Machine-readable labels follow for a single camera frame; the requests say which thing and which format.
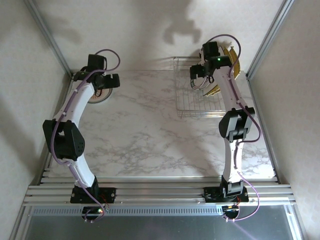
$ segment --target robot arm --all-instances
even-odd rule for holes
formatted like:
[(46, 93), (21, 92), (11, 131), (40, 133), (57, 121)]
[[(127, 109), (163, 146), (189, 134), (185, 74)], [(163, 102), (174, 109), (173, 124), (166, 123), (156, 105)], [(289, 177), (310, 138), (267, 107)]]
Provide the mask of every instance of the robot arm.
[(220, 54), (218, 43), (205, 43), (200, 55), (200, 64), (190, 68), (190, 78), (194, 81), (197, 77), (212, 77), (220, 88), (226, 110), (219, 123), (219, 132), (225, 144), (225, 166), (220, 191), (224, 198), (232, 198), (243, 193), (243, 180), (238, 174), (242, 168), (242, 141), (252, 125), (242, 106), (252, 117), (255, 111), (241, 97), (231, 69), (232, 63), (229, 56)]
[[(91, 72), (103, 69), (104, 61), (105, 58), (103, 56), (90, 54), (86, 68)], [(62, 108), (53, 117), (53, 120), (44, 121), (42, 127), (49, 151), (52, 153), (51, 141), (53, 139), (56, 157), (64, 160), (64, 163), (67, 163), (70, 170), (78, 177), (75, 185), (81, 187), (82, 184), (90, 192), (93, 192), (93, 189), (90, 189), (95, 185), (98, 186), (98, 183), (85, 159), (85, 140), (78, 129), (79, 121), (89, 99), (97, 90), (117, 88), (120, 86), (120, 81), (118, 74), (107, 75), (102, 71), (92, 74), (85, 80), (89, 74), (88, 71), (77, 72), (73, 78), (72, 90)], [(53, 136), (57, 120), (62, 115), (64, 117), (58, 123), (57, 131)]]

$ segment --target dish rack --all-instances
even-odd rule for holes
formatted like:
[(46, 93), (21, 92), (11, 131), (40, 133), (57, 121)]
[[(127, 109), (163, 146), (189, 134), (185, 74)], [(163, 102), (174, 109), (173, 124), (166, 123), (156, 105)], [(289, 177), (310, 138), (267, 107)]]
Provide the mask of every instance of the dish rack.
[(199, 63), (199, 57), (173, 58), (175, 107), (179, 117), (222, 118), (225, 104), (221, 93), (204, 96), (203, 90), (193, 90), (190, 86), (189, 69)]

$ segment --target textured wallpaper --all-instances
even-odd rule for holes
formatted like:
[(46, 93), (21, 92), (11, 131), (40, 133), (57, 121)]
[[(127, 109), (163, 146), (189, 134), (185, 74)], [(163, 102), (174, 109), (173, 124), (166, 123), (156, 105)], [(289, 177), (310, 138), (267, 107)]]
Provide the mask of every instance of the textured wallpaper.
[(121, 70), (171, 70), (172, 56), (197, 56), (208, 39), (229, 33), (242, 43), (244, 71), (282, 1), (36, 0), (73, 69), (87, 54), (111, 48), (122, 58)]
[(252, 80), (280, 173), (320, 239), (320, 1), (296, 0)]
[(6, 240), (41, 165), (42, 123), (54, 113), (64, 73), (23, 1), (0, 3), (0, 239)]

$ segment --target marble surface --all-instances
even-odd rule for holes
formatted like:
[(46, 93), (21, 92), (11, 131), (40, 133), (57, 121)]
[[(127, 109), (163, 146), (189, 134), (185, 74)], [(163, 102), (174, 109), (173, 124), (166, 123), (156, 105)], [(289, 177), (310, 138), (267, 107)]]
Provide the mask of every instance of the marble surface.
[[(123, 71), (109, 99), (88, 104), (79, 129), (85, 158), (97, 177), (218, 177), (225, 165), (220, 118), (177, 115), (173, 71)], [(252, 104), (244, 75), (240, 91)], [(254, 126), (248, 139), (258, 136)], [(268, 178), (274, 171), (261, 138), (243, 148), (246, 176)], [(50, 177), (70, 177), (53, 162)]]

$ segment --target purple cable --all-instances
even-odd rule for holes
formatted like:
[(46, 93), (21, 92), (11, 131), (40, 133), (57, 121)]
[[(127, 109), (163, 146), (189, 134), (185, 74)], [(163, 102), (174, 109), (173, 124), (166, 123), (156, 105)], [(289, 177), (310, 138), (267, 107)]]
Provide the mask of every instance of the purple cable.
[[(238, 41), (238, 39), (236, 39), (234, 36), (232, 36), (232, 35), (230, 35), (230, 34), (220, 34), (220, 35), (214, 36), (214, 37), (210, 38), (210, 39), (207, 41), (207, 43), (210, 42), (210, 41), (212, 41), (213, 39), (216, 39), (216, 38), (219, 38), (219, 37), (230, 37), (230, 38), (232, 38), (232, 39), (234, 39), (234, 40), (236, 41), (236, 43), (238, 44), (238, 47), (239, 47), (238, 57), (237, 57), (237, 59), (234, 61), (234, 63), (232, 64), (232, 66), (230, 67), (230, 70), (229, 70), (229, 73), (228, 73), (229, 83), (230, 83), (230, 86), (231, 86), (233, 95), (234, 95), (235, 99), (238, 101), (238, 100), (239, 100), (239, 97), (238, 97), (238, 95), (237, 95), (237, 92), (236, 92), (235, 87), (234, 87), (234, 85), (233, 85), (233, 83), (232, 83), (232, 80), (231, 80), (231, 72), (232, 72), (234, 66), (235, 66), (235, 65), (237, 64), (237, 62), (239, 61), (239, 58), (240, 58), (240, 55), (241, 55), (241, 44), (240, 44), (240, 42)], [(257, 121), (251, 116), (251, 114), (247, 111), (247, 109), (246, 109), (240, 102), (238, 103), (238, 105), (239, 105), (239, 106), (242, 108), (242, 110), (247, 114), (247, 116), (252, 120), (252, 122), (254, 123), (254, 125), (256, 126), (256, 128), (258, 129), (259, 136), (258, 136), (257, 139), (254, 139), (254, 140), (243, 140), (243, 141), (240, 141), (240, 142), (238, 142), (238, 143), (236, 144), (235, 150), (234, 150), (234, 155), (233, 155), (233, 158), (234, 158), (234, 167), (235, 167), (236, 169), (238, 169), (237, 162), (236, 162), (236, 156), (237, 156), (239, 144), (242, 144), (242, 143), (255, 143), (255, 142), (257, 142), (257, 141), (260, 139), (261, 134), (262, 134), (262, 133), (261, 133), (260, 126), (258, 125)], [(250, 182), (248, 182), (248, 181), (241, 175), (241, 173), (240, 173), (239, 171), (238, 171), (237, 173), (238, 173), (239, 176), (242, 178), (242, 180), (243, 180), (244, 182), (246, 182), (246, 183), (255, 191), (256, 196), (257, 196), (257, 198), (258, 198), (258, 206), (257, 206), (257, 208), (256, 208), (251, 214), (249, 214), (248, 216), (242, 217), (242, 218), (234, 219), (235, 221), (240, 221), (240, 220), (244, 220), (244, 219), (247, 219), (247, 218), (251, 217), (252, 215), (254, 215), (254, 214), (258, 211), (258, 209), (259, 209), (259, 207), (260, 207), (260, 196), (259, 196), (259, 194), (258, 194), (258, 191), (254, 188), (254, 186), (253, 186)]]
[(244, 178), (244, 176), (241, 175), (241, 173), (238, 171), (238, 174), (240, 176), (240, 178), (242, 178), (242, 180), (244, 182), (246, 182), (252, 189), (253, 191), (255, 192), (256, 194), (256, 197), (258, 198), (258, 205), (256, 206), (256, 209), (250, 213), (249, 215), (247, 216), (244, 216), (244, 217), (241, 217), (241, 218), (236, 218), (234, 221), (241, 221), (241, 220), (244, 220), (244, 219), (247, 219), (247, 218), (250, 218), (252, 215), (254, 215), (256, 212), (258, 212), (259, 208), (260, 208), (260, 196), (259, 196), (259, 193), (258, 191), (255, 189), (255, 187), (248, 181)]
[[(72, 168), (71, 165), (69, 166), (69, 169), (70, 169), (72, 175), (74, 176), (75, 180), (79, 183), (79, 185), (81, 186), (81, 188), (84, 190), (84, 192), (85, 192), (96, 204), (98, 204), (99, 207), (102, 209), (102, 214), (101, 214), (100, 216), (98, 216), (96, 219), (91, 220), (90, 222), (91, 222), (91, 223), (94, 223), (94, 222), (100, 220), (101, 218), (103, 218), (103, 216), (104, 216), (105, 213), (106, 213), (105, 207), (104, 207), (94, 196), (92, 196), (92, 195), (90, 194), (90, 192), (88, 192), (88, 190), (86, 189), (86, 186), (81, 182), (81, 180), (79, 179), (79, 176), (77, 175), (76, 171)], [(89, 209), (89, 210), (85, 213), (85, 215), (84, 215), (84, 220), (85, 220), (85, 221), (87, 221), (87, 215), (88, 215), (88, 213), (89, 213), (91, 210), (92, 210), (92, 208)]]
[[(58, 130), (58, 127), (59, 127), (59, 124), (60, 122), (62, 121), (62, 119), (67, 115), (67, 112), (68, 112), (68, 109), (70, 108), (73, 100), (75, 99), (75, 96), (77, 95), (78, 91), (83, 87), (83, 85), (85, 85), (87, 83), (87, 80), (95, 73), (104, 73), (104, 72), (111, 72), (115, 69), (117, 69), (121, 63), (121, 59), (120, 59), (120, 56), (113, 50), (111, 49), (102, 49), (98, 52), (96, 52), (95, 54), (99, 54), (101, 52), (112, 52), (116, 55), (116, 57), (118, 58), (118, 63), (117, 65), (114, 67), (114, 68), (111, 68), (111, 69), (97, 69), (97, 70), (93, 70), (92, 72), (90, 72), (84, 79), (83, 81), (76, 87), (76, 89), (73, 91), (69, 101), (67, 102), (67, 104), (65, 105), (65, 108), (61, 114), (61, 116), (59, 117), (59, 119), (56, 121), (56, 124), (53, 128), (53, 131), (52, 131), (52, 137), (51, 137), (51, 141), (50, 141), (50, 149), (51, 149), (51, 154), (52, 154), (52, 157), (53, 159), (59, 164), (59, 165), (68, 165), (70, 164), (69, 161), (65, 161), (65, 162), (62, 162), (60, 161), (58, 158), (57, 158), (57, 155), (55, 153), (55, 137), (56, 137), (56, 134), (57, 134), (57, 130)], [(96, 218), (94, 221), (91, 220), (91, 223), (99, 220), (100, 218), (102, 218), (104, 215), (105, 215), (105, 208), (103, 207), (103, 205), (97, 200), (95, 199), (89, 192), (88, 190), (86, 189), (86, 186), (84, 185), (83, 182), (81, 182), (79, 176), (77, 175), (77, 172), (71, 167), (71, 165), (69, 165), (69, 169), (72, 173), (72, 175), (74, 176), (74, 178), (76, 179), (76, 181), (79, 183), (79, 185), (83, 188), (83, 190), (85, 191), (85, 193), (94, 201), (96, 202), (101, 208), (102, 208), (102, 214), (100, 217)]]

